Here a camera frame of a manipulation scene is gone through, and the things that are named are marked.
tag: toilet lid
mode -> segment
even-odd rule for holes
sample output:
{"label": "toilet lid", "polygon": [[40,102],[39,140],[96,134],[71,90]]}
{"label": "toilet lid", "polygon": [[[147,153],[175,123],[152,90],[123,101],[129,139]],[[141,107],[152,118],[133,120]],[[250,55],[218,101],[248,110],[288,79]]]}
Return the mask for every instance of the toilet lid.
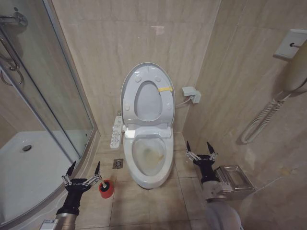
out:
{"label": "toilet lid", "polygon": [[127,75],[121,90],[121,114],[127,127],[171,126],[175,93],[167,73],[154,63],[142,63]]}

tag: toilet bowl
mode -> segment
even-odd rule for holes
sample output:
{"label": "toilet bowl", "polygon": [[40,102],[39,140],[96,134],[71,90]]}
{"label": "toilet bowl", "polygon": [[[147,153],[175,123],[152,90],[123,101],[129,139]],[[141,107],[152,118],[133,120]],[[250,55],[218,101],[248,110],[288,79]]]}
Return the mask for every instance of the toilet bowl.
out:
{"label": "toilet bowl", "polygon": [[167,73],[154,63],[137,65],[121,90],[126,164],[146,189],[162,185],[173,165],[175,94]]}

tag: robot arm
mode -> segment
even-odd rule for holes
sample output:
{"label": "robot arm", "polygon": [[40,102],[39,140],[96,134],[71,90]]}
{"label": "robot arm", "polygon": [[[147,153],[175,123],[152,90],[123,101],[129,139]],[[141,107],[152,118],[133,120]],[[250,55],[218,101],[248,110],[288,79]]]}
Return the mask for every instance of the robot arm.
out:
{"label": "robot arm", "polygon": [[65,189],[68,191],[63,206],[57,211],[55,219],[44,220],[40,230],[74,230],[75,221],[79,215],[80,200],[82,194],[96,184],[100,179],[100,162],[98,163],[94,176],[90,179],[73,178],[70,180],[76,162],[68,168],[66,175],[62,176]]}
{"label": "robot arm", "polygon": [[238,213],[225,202],[225,194],[232,188],[216,177],[212,165],[217,154],[208,142],[207,145],[210,155],[196,155],[187,142],[187,157],[201,170],[203,196],[208,202],[205,209],[207,223],[212,230],[243,230]]}

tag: bidet control panel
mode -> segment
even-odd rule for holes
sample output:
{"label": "bidet control panel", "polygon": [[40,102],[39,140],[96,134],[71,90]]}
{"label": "bidet control panel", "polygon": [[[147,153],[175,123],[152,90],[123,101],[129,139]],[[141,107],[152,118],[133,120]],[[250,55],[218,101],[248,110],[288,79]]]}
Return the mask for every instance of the bidet control panel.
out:
{"label": "bidet control panel", "polygon": [[115,122],[113,125],[113,133],[110,143],[111,149],[118,149],[121,141],[121,133],[122,133],[123,119],[121,116],[115,117]]}

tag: floor drain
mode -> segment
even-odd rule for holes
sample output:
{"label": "floor drain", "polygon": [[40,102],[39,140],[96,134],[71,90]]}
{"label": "floor drain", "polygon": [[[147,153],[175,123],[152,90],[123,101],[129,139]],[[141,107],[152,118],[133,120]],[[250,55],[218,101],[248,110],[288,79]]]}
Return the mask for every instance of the floor drain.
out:
{"label": "floor drain", "polygon": [[29,151],[31,148],[32,148],[32,145],[26,145],[26,146],[23,147],[23,151],[24,151],[24,152],[27,152],[27,151]]}
{"label": "floor drain", "polygon": [[123,167],[124,159],[115,159],[113,161],[112,169],[121,169]]}

